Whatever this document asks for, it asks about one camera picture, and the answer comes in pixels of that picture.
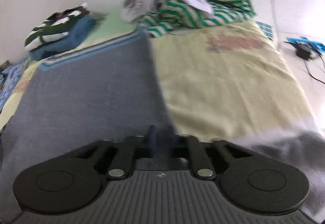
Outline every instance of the gray cloth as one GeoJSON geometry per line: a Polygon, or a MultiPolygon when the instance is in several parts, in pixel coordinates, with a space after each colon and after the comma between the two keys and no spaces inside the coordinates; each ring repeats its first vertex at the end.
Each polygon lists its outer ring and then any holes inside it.
{"type": "Polygon", "coordinates": [[[1,136],[3,222],[21,213],[12,184],[22,170],[93,141],[171,125],[149,40],[144,33],[132,40],[35,73],[1,136]]]}
{"type": "Polygon", "coordinates": [[[251,148],[260,154],[300,169],[309,180],[302,212],[317,223],[325,219],[325,139],[315,132],[251,148]]]}

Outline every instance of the ribbed surface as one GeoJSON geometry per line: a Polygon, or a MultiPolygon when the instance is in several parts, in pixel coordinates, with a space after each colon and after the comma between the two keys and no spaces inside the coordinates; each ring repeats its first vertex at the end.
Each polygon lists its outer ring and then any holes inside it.
{"type": "Polygon", "coordinates": [[[23,213],[14,224],[303,224],[313,223],[300,211],[284,216],[245,212],[228,202],[211,181],[189,171],[135,171],[111,182],[99,199],[65,215],[23,213]]]}

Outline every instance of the circular cover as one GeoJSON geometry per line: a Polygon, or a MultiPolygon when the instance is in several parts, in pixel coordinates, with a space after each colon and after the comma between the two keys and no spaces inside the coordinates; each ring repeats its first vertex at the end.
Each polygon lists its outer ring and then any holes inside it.
{"type": "Polygon", "coordinates": [[[295,167],[252,156],[230,164],[221,176],[220,187],[229,200],[244,209],[280,214],[302,205],[309,183],[295,167]]]}
{"type": "Polygon", "coordinates": [[[21,207],[43,214],[81,208],[101,189],[99,174],[84,159],[59,158],[21,172],[13,185],[21,207]]]}

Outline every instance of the green and white striped cloth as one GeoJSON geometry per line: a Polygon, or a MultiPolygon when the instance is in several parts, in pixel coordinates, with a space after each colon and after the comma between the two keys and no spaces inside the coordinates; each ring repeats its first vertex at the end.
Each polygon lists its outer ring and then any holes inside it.
{"type": "Polygon", "coordinates": [[[214,8],[214,16],[206,18],[202,13],[181,0],[160,0],[157,13],[148,13],[140,23],[154,37],[180,27],[203,28],[241,22],[256,14],[250,0],[207,0],[214,8]]]}

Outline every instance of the folded blue cloth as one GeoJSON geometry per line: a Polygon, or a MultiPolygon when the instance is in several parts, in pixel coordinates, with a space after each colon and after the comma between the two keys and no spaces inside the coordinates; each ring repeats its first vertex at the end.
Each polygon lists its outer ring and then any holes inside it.
{"type": "Polygon", "coordinates": [[[30,57],[33,60],[41,60],[74,49],[82,43],[94,25],[95,19],[90,15],[85,15],[76,22],[67,37],[29,51],[30,57]]]}
{"type": "Polygon", "coordinates": [[[2,91],[0,91],[0,112],[9,98],[11,92],[14,90],[17,85],[22,73],[24,72],[26,58],[19,61],[18,63],[7,67],[2,74],[6,76],[5,82],[3,84],[2,91]]]}

